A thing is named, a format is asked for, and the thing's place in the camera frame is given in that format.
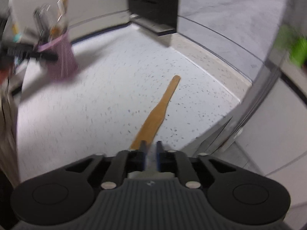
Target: ribbed gray panel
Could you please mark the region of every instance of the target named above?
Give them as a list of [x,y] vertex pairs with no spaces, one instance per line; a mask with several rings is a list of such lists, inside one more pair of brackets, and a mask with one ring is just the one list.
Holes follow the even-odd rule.
[[169,180],[125,179],[114,190],[104,190],[81,217],[56,226],[35,226],[20,222],[14,230],[289,230],[283,222],[244,226],[216,213],[201,190],[183,187],[177,178]]

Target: backsplash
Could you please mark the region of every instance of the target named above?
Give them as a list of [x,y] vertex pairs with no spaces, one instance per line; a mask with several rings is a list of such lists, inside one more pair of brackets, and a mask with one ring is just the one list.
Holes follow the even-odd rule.
[[286,0],[179,0],[178,33],[254,80]]

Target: marble wall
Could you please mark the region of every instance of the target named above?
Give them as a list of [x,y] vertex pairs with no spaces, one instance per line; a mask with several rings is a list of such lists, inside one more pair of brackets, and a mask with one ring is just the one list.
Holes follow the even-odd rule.
[[286,0],[179,0],[178,32],[254,80]]

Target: wooden spatula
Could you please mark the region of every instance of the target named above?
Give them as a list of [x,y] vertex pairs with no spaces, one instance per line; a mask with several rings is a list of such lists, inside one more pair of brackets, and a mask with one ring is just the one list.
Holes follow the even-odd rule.
[[135,140],[130,146],[132,150],[138,150],[142,140],[146,141],[147,146],[150,146],[153,139],[158,132],[163,120],[165,118],[166,108],[168,102],[170,101],[176,87],[180,81],[180,76],[175,75],[172,81],[169,83],[162,99],[156,105],[156,107],[151,111],[135,137]]

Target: circular cap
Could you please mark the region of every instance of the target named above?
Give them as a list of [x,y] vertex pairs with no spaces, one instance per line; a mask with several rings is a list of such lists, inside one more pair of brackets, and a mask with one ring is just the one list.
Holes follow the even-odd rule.
[[33,199],[44,205],[52,205],[65,200],[68,189],[57,183],[45,184],[33,191]]
[[185,184],[185,186],[189,189],[198,189],[201,186],[201,184],[196,181],[189,181]]
[[245,204],[257,205],[269,198],[269,192],[256,184],[243,184],[233,190],[234,197]]
[[101,187],[103,189],[115,189],[116,183],[114,183],[114,182],[104,182],[104,183],[101,184]]

